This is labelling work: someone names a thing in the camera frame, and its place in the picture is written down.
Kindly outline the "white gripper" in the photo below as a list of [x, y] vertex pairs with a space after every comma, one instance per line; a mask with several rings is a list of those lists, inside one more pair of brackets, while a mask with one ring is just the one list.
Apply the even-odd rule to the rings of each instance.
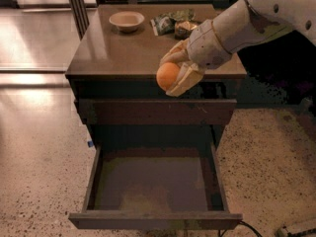
[[218, 40], [212, 20], [204, 21], [192, 31], [189, 40], [180, 40], [161, 58], [159, 65], [184, 62], [166, 95], [183, 95], [201, 81], [205, 74], [204, 69], [217, 69], [228, 62], [231, 56]]

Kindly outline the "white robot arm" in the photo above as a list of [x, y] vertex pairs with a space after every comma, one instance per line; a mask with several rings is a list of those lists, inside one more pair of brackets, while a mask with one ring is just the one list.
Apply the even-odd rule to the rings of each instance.
[[196, 85], [207, 70], [231, 59], [233, 53], [252, 45], [298, 31], [316, 44], [316, 0], [238, 0], [191, 35], [174, 45], [160, 63], [181, 66], [166, 90], [178, 97]]

